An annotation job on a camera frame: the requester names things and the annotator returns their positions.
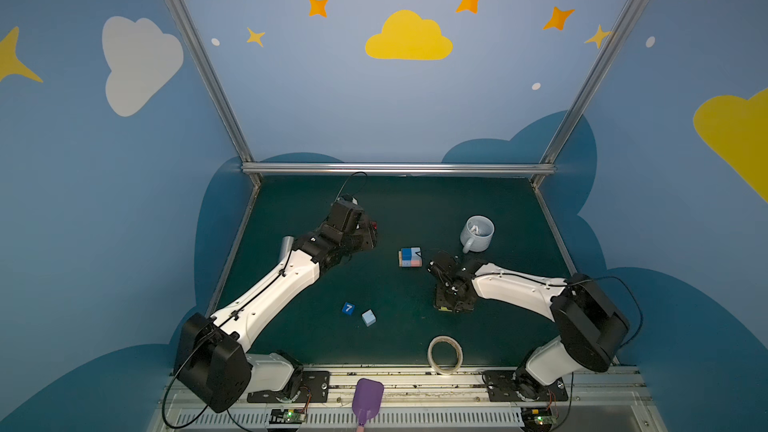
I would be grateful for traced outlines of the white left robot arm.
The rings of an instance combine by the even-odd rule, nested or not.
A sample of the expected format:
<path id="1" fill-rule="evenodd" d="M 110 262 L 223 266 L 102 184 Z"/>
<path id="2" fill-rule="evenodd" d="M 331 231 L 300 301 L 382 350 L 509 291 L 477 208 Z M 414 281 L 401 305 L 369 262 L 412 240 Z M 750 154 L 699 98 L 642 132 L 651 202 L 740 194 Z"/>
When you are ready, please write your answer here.
<path id="1" fill-rule="evenodd" d="M 299 236 L 278 264 L 248 291 L 210 316 L 193 314 L 183 324 L 174 377 L 221 413 L 241 396 L 273 393 L 288 400 L 300 393 L 303 366 L 283 352 L 251 354 L 265 327 L 300 292 L 345 257 L 373 249 L 377 227 L 357 199 L 336 198 L 318 228 Z"/>

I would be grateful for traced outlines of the pale blue wooden cube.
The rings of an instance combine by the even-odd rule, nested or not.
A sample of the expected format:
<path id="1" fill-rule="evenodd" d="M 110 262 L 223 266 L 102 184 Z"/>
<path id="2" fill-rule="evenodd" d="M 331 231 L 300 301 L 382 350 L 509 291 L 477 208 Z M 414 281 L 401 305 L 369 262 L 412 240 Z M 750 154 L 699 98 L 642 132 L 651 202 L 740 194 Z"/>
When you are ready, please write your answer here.
<path id="1" fill-rule="evenodd" d="M 372 310 L 367 310 L 362 314 L 362 320 L 367 327 L 370 327 L 377 321 L 377 318 Z"/>

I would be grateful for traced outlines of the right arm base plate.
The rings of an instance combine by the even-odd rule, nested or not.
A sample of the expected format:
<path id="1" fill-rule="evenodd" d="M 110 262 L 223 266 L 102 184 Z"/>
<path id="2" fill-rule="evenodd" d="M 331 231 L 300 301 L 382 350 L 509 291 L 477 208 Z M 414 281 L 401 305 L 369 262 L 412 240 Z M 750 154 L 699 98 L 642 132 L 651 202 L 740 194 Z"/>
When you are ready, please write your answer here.
<path id="1" fill-rule="evenodd" d="M 542 385 L 530 374 L 516 370 L 485 370 L 481 373 L 491 402 L 568 401 L 565 383 L 557 379 Z"/>

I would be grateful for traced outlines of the blue number seven cube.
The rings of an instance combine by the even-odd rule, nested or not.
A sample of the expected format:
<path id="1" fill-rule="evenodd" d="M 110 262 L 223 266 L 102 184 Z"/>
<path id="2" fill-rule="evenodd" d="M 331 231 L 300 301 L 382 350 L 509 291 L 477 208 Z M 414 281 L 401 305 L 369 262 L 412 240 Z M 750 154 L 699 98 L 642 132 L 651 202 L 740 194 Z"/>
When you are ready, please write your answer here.
<path id="1" fill-rule="evenodd" d="M 342 312 L 346 315 L 352 315 L 354 313 L 354 310 L 355 310 L 355 305 L 348 302 L 346 302 L 342 307 Z"/>

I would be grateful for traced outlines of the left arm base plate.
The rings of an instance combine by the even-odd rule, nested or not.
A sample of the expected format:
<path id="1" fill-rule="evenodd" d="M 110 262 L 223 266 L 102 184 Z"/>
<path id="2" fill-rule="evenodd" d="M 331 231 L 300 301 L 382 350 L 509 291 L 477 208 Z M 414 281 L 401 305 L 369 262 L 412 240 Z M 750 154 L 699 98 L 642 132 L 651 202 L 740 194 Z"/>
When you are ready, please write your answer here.
<path id="1" fill-rule="evenodd" d="M 260 390 L 247 395 L 248 403 L 325 403 L 328 399 L 330 372 L 325 370 L 297 371 L 278 391 Z"/>

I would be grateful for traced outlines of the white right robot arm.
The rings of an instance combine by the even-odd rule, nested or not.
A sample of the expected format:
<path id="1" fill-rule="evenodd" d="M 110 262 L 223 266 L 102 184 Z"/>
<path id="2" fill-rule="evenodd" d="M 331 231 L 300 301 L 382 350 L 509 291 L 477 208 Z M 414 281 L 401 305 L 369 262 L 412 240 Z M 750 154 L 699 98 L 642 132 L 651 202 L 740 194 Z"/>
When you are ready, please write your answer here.
<path id="1" fill-rule="evenodd" d="M 535 312 L 556 325 L 558 335 L 531 350 L 512 375 L 512 391 L 523 400 L 539 400 L 567 374 L 607 371 L 629 333 L 628 318 L 585 274 L 534 276 L 477 259 L 461 263 L 446 252 L 431 259 L 427 270 L 438 281 L 440 310 L 468 312 L 482 298 Z"/>

